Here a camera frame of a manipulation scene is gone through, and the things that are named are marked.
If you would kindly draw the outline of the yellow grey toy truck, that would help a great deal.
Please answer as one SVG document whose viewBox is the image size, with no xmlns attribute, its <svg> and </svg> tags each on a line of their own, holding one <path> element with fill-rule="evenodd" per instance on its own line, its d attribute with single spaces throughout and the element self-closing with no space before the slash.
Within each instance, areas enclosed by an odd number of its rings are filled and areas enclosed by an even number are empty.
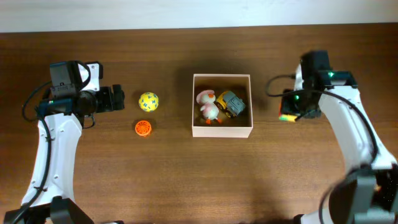
<svg viewBox="0 0 398 224">
<path fill-rule="evenodd" d="M 228 118 L 239 116 L 246 108 L 243 100 L 229 90 L 217 97 L 215 104 Z"/>
</svg>

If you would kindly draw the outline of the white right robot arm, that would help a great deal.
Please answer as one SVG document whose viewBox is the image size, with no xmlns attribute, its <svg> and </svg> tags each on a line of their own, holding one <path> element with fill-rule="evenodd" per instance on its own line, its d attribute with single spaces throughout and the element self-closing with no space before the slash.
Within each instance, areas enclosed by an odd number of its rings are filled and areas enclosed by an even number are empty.
<svg viewBox="0 0 398 224">
<path fill-rule="evenodd" d="M 346 174 L 325 192 L 317 211 L 296 215 L 293 222 L 397 223 L 397 159 L 376 134 L 353 74 L 332 69 L 325 50 L 301 56 L 279 118 L 296 122 L 321 114 L 336 136 Z"/>
</svg>

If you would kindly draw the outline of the yellow ball with blue letters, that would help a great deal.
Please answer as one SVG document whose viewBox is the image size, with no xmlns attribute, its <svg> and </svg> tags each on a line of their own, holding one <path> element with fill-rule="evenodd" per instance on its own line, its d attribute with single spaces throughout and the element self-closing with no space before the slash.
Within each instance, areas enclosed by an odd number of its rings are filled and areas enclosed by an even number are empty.
<svg viewBox="0 0 398 224">
<path fill-rule="evenodd" d="M 159 106 L 159 97 L 152 92 L 145 92 L 139 98 L 139 107 L 146 112 L 155 111 Z"/>
</svg>

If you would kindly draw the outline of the pink white toy duck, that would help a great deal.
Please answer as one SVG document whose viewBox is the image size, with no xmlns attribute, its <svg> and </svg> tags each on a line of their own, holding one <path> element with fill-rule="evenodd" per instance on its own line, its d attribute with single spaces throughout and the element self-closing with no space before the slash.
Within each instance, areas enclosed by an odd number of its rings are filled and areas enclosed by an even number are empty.
<svg viewBox="0 0 398 224">
<path fill-rule="evenodd" d="M 205 123 L 210 125 L 213 120 L 222 123 L 219 119 L 219 109 L 215 105 L 216 95 L 214 90 L 201 91 L 196 97 L 197 103 L 200 105 L 200 111 L 205 119 Z"/>
</svg>

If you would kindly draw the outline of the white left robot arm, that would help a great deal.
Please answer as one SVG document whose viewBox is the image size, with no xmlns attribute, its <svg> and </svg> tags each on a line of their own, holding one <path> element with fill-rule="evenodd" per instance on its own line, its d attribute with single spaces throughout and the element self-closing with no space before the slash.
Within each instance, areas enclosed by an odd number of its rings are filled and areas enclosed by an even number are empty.
<svg viewBox="0 0 398 224">
<path fill-rule="evenodd" d="M 34 171 L 21 207 L 6 212 L 5 223 L 92 223 L 76 204 L 73 175 L 85 119 L 124 109 L 120 85 L 101 86 L 100 62 L 70 60 L 50 65 L 51 80 L 35 107 L 39 143 Z"/>
</svg>

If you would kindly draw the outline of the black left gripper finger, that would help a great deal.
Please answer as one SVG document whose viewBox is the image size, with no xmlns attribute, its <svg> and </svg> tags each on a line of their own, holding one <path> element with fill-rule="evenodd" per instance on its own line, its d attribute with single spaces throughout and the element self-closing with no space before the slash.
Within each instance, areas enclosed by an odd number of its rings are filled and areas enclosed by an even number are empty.
<svg viewBox="0 0 398 224">
<path fill-rule="evenodd" d="M 114 96 L 125 96 L 122 86 L 120 84 L 113 85 Z"/>
<path fill-rule="evenodd" d="M 125 108 L 124 97 L 123 96 L 114 96 L 114 109 L 115 110 L 123 110 L 124 108 Z"/>
</svg>

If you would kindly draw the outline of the colourful two-by-two puzzle cube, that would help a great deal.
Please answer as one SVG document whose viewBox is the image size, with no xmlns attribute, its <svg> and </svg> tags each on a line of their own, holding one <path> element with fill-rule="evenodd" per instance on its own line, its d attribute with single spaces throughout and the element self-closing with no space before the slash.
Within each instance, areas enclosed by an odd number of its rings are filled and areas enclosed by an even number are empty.
<svg viewBox="0 0 398 224">
<path fill-rule="evenodd" d="M 284 104 L 283 102 L 280 102 L 279 105 L 279 119 L 281 121 L 287 121 L 287 122 L 296 122 L 297 116 L 294 114 L 288 114 L 283 112 Z"/>
</svg>

